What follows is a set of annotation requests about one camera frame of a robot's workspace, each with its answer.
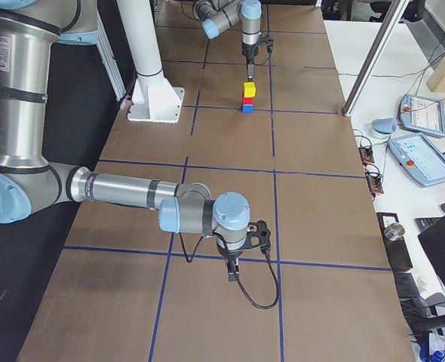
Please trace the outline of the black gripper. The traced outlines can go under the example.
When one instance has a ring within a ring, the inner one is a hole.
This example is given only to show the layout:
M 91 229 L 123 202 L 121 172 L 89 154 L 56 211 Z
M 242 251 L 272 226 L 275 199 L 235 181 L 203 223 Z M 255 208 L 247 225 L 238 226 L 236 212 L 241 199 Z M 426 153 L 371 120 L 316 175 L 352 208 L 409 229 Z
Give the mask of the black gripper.
M 254 64 L 255 58 L 259 54 L 258 44 L 242 44 L 242 54 L 246 58 L 247 62 L 247 81 L 253 82 L 254 80 Z
M 229 244 L 227 244 L 227 247 L 225 247 L 221 241 L 217 241 L 216 246 L 219 254 L 226 260 L 229 282 L 236 282 L 239 279 L 240 274 L 238 257 L 243 253 L 243 251 L 230 250 L 228 248 Z

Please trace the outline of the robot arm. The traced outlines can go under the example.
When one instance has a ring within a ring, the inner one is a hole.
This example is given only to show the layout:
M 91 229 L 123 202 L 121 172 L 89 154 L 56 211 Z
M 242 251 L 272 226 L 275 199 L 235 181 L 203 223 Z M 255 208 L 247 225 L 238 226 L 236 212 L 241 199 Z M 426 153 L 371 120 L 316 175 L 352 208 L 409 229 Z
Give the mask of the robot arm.
M 30 31 L 48 35 L 53 30 L 48 21 L 35 18 L 27 8 L 0 10 L 0 19 L 11 24 L 18 17 Z M 35 136 L 55 165 L 93 166 L 115 117 L 108 79 L 94 61 L 93 48 L 70 50 L 57 45 L 52 60 L 48 88 L 54 101 L 45 121 L 40 125 L 29 122 L 23 129 Z M 61 198 L 45 211 L 0 225 L 0 290 L 42 287 L 65 250 L 159 253 L 168 242 L 168 234 L 142 209 L 91 202 L 77 206 Z
M 198 0 L 193 1 L 192 11 L 195 18 L 201 21 L 209 39 L 218 37 L 238 23 L 241 24 L 241 48 L 246 59 L 247 80 L 253 81 L 255 58 L 262 41 L 261 2 Z

